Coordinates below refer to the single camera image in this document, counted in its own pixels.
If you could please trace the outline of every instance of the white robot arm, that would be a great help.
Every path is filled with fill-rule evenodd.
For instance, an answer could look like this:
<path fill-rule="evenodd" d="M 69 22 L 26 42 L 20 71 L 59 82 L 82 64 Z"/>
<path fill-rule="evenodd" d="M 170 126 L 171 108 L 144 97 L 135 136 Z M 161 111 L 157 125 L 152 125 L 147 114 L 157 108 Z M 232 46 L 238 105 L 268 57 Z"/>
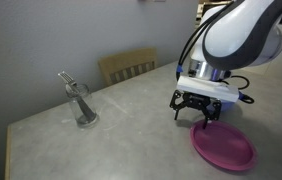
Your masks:
<path fill-rule="evenodd" d="M 184 93 L 177 90 L 172 97 L 175 119 L 181 108 L 191 107 L 203 111 L 206 121 L 217 120 L 220 109 L 211 114 L 204 106 L 221 106 L 220 100 L 235 102 L 242 95 L 235 86 L 219 83 L 231 76 L 230 70 L 267 63 L 281 52 L 282 33 L 276 26 L 281 15 L 282 0 L 233 0 L 207 11 L 178 63 L 177 89 Z M 180 77 L 189 54 L 190 77 Z M 181 95 L 184 101 L 176 105 Z"/>

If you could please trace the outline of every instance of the glass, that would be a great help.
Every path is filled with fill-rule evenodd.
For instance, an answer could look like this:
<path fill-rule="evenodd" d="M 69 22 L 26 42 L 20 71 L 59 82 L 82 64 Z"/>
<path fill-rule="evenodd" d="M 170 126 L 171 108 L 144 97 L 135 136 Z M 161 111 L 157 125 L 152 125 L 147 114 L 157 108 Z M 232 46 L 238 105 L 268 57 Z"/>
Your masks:
<path fill-rule="evenodd" d="M 91 127 L 98 120 L 92 96 L 85 84 L 78 84 L 79 94 L 68 93 L 69 105 L 79 127 Z"/>

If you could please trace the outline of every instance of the table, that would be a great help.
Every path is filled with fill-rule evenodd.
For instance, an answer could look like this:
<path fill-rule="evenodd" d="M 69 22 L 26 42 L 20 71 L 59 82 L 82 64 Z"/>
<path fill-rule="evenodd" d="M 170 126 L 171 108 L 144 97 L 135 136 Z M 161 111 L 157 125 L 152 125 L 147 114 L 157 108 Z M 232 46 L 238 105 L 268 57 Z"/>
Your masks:
<path fill-rule="evenodd" d="M 94 128 L 78 128 L 68 104 L 11 124 L 7 178 L 282 179 L 282 81 L 235 71 L 251 80 L 244 92 L 256 102 L 237 102 L 220 121 L 252 141 L 258 163 L 248 172 L 231 172 L 207 163 L 191 145 L 189 128 L 204 118 L 201 112 L 185 108 L 173 120 L 175 67 L 168 64 L 93 93 L 100 118 Z"/>

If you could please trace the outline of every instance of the pink plastic plate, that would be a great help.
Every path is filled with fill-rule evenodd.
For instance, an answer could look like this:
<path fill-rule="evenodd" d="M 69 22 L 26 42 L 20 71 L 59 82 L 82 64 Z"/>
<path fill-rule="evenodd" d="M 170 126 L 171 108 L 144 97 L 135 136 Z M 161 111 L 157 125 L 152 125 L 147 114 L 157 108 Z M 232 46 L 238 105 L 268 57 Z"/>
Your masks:
<path fill-rule="evenodd" d="M 191 128 L 194 148 L 207 161 L 221 168 L 244 171 L 254 167 L 256 150 L 253 144 L 235 127 L 220 121 L 208 123 L 198 121 Z"/>

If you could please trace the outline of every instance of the wooden chair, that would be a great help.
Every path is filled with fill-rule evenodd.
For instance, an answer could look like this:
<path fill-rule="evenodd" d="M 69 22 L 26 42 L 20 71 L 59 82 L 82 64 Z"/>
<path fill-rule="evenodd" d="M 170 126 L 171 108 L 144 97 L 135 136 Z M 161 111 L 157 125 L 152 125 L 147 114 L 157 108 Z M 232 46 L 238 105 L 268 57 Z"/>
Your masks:
<path fill-rule="evenodd" d="M 99 60 L 99 67 L 107 86 L 153 70 L 156 66 L 157 53 L 155 48 L 127 51 Z"/>

